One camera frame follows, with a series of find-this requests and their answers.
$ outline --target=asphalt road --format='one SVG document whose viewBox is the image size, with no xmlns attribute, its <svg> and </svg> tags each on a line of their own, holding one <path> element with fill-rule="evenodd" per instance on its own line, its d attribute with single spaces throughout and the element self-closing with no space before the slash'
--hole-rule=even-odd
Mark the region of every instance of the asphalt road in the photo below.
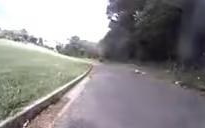
<svg viewBox="0 0 205 128">
<path fill-rule="evenodd" d="M 123 65 L 99 65 L 55 128 L 205 128 L 205 97 Z"/>
</svg>

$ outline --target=roadside vegetation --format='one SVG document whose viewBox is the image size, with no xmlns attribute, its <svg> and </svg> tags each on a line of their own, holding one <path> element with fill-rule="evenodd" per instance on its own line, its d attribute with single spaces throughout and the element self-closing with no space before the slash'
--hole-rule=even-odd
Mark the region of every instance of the roadside vegetation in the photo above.
<svg viewBox="0 0 205 128">
<path fill-rule="evenodd" d="M 55 54 L 0 40 L 0 120 L 88 68 L 86 63 Z"/>
<path fill-rule="evenodd" d="M 205 86 L 205 1 L 109 0 L 107 16 L 103 58 L 144 63 L 184 86 Z"/>
</svg>

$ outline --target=distant tree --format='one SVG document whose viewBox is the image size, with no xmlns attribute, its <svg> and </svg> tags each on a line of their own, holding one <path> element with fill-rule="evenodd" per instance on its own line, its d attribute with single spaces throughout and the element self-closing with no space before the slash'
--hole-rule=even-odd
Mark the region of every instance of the distant tree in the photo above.
<svg viewBox="0 0 205 128">
<path fill-rule="evenodd" d="M 43 46 L 43 39 L 41 37 L 38 39 L 38 45 Z"/>
</svg>

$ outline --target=grass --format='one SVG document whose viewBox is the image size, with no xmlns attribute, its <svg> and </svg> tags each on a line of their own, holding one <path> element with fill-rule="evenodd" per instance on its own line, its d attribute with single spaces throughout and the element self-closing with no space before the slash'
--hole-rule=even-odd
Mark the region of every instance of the grass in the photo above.
<svg viewBox="0 0 205 128">
<path fill-rule="evenodd" d="M 31 47 L 0 40 L 0 120 L 64 85 L 88 67 L 52 51 Z"/>
</svg>

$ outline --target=sky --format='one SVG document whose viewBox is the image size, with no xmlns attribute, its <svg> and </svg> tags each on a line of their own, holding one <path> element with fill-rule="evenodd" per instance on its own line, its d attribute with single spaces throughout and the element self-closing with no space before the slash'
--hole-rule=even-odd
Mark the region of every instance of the sky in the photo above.
<svg viewBox="0 0 205 128">
<path fill-rule="evenodd" d="M 0 27 L 54 40 L 99 41 L 108 31 L 107 0 L 0 0 Z"/>
</svg>

